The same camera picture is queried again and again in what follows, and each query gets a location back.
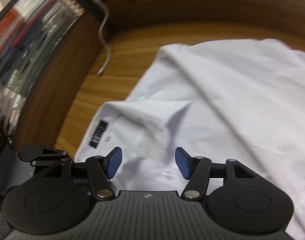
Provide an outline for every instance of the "size tag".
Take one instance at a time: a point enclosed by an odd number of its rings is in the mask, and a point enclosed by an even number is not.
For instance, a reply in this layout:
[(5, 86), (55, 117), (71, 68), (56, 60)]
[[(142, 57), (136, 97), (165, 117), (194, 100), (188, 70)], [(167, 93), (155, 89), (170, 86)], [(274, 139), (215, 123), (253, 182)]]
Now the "size tag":
[(91, 138), (91, 141), (89, 142), (89, 145), (91, 147), (94, 147), (95, 149), (97, 148), (97, 145), (98, 145), (103, 133), (106, 131), (107, 126), (108, 126), (107, 122), (105, 122), (103, 120), (100, 121), (99, 125), (97, 126), (97, 128), (94, 132), (94, 135)]

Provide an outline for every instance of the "white cord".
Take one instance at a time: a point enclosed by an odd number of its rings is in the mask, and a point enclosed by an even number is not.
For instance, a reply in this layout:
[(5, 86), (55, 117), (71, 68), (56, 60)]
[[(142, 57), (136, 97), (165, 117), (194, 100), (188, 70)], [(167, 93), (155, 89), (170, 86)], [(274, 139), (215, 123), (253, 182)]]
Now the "white cord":
[(102, 2), (102, 1), (97, 1), (97, 4), (104, 10), (105, 12), (105, 17), (99, 27), (99, 30), (98, 30), (98, 38), (99, 38), (99, 41), (101, 42), (101, 44), (104, 46), (105, 50), (106, 50), (106, 60), (103, 64), (103, 66), (100, 68), (100, 70), (98, 70), (97, 72), (97, 76), (101, 76), (102, 73), (104, 72), (109, 60), (110, 60), (110, 57), (112, 55), (112, 52), (110, 50), (110, 47), (109, 45), (107, 44), (107, 42), (105, 41), (104, 39), (104, 36), (103, 36), (103, 28), (104, 28), (104, 25), (108, 19), (108, 16), (109, 16), (109, 10), (108, 10), (108, 7)]

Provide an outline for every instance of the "white fabric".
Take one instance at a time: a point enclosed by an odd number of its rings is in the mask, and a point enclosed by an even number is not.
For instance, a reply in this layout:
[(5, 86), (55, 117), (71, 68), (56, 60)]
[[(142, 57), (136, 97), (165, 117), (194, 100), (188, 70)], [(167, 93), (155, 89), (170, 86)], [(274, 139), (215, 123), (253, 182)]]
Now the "white fabric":
[[(89, 142), (109, 123), (96, 149)], [(126, 101), (95, 114), (76, 162), (123, 150), (122, 190), (177, 190), (183, 147), (213, 162), (234, 158), (284, 190), (295, 214), (287, 232), (305, 239), (305, 53), (280, 41), (223, 40), (162, 47)], [(208, 193), (222, 185), (211, 179)]]

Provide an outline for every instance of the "metal screw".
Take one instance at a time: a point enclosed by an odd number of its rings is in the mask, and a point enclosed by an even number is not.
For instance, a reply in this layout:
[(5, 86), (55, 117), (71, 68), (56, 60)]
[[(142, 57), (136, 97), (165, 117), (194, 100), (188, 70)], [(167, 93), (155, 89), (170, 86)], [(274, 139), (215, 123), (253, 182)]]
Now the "metal screw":
[(112, 194), (113, 193), (109, 189), (101, 189), (101, 190), (97, 191), (97, 196), (102, 197), (102, 198), (110, 197), (110, 196), (112, 196)]
[(187, 190), (185, 191), (184, 195), (188, 198), (197, 198), (200, 196), (200, 193), (196, 190)]

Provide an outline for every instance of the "wooden side panel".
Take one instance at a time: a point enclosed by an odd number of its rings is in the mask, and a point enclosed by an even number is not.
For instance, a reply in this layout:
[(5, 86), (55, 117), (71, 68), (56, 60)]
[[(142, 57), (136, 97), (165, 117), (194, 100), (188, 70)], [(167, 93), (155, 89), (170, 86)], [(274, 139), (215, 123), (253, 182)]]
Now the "wooden side panel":
[(25, 143), (54, 146), (79, 86), (102, 48), (98, 28), (87, 13), (64, 37), (22, 110), (15, 149)]
[(305, 0), (105, 0), (120, 29), (187, 21), (249, 23), (305, 37)]
[(151, 65), (158, 49), (170, 43), (197, 44), (235, 38), (276, 38), (305, 51), (305, 40), (272, 30), (228, 23), (175, 23), (137, 28), (116, 34), (110, 41), (112, 57), (102, 77), (101, 53), (83, 81), (60, 131), (56, 148), (73, 157), (94, 113), (106, 101), (124, 100)]

